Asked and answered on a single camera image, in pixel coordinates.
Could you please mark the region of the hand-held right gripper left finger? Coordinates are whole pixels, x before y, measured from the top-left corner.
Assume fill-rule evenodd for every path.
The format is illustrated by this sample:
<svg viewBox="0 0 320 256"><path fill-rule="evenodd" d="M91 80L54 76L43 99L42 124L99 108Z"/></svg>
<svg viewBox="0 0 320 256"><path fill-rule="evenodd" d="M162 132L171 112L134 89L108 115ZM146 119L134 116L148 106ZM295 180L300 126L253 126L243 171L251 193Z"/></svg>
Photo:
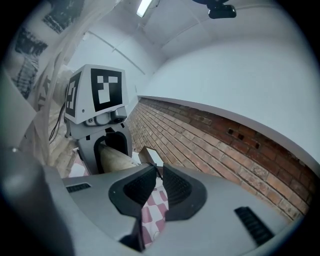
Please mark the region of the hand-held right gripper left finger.
<svg viewBox="0 0 320 256"><path fill-rule="evenodd" d="M156 186L157 169L141 164L110 173L63 179L71 198L113 240L144 251L142 208Z"/></svg>

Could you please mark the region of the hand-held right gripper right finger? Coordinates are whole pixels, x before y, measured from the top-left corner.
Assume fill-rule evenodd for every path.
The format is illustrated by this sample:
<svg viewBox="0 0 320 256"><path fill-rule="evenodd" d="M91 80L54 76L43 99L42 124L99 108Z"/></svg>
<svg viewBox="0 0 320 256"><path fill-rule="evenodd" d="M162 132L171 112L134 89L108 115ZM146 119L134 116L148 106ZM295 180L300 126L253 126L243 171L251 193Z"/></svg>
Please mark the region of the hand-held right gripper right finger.
<svg viewBox="0 0 320 256"><path fill-rule="evenodd" d="M274 208L225 178L166 164L169 209L151 254L273 254L291 227Z"/></svg>

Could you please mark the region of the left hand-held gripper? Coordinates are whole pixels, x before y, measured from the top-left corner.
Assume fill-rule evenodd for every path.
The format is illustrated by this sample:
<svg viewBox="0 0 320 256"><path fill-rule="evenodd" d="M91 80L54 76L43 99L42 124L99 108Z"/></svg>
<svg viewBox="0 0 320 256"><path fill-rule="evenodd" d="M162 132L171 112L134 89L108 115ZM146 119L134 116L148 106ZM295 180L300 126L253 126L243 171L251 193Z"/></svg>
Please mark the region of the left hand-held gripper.
<svg viewBox="0 0 320 256"><path fill-rule="evenodd" d="M129 103L126 72L123 69L85 64L69 79L65 96L65 119L82 161L90 175L98 175L96 138L87 137L122 123ZM132 135L128 127L120 130L123 153L132 157Z"/></svg>

